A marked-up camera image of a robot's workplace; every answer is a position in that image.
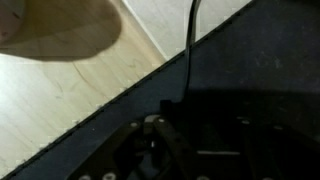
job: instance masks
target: black cable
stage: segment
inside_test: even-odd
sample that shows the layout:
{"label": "black cable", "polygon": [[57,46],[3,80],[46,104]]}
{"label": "black cable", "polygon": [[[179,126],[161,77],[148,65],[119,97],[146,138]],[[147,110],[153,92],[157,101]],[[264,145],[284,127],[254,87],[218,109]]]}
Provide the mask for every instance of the black cable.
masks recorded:
{"label": "black cable", "polygon": [[190,13],[189,13],[189,22],[188,22],[188,31],[187,31],[186,49],[185,49],[186,75],[185,75],[185,87],[183,90],[183,99],[185,99],[189,90],[190,76],[191,76],[191,46],[195,39],[194,24],[196,21],[199,4],[200,4],[200,0],[193,0],[191,4]]}

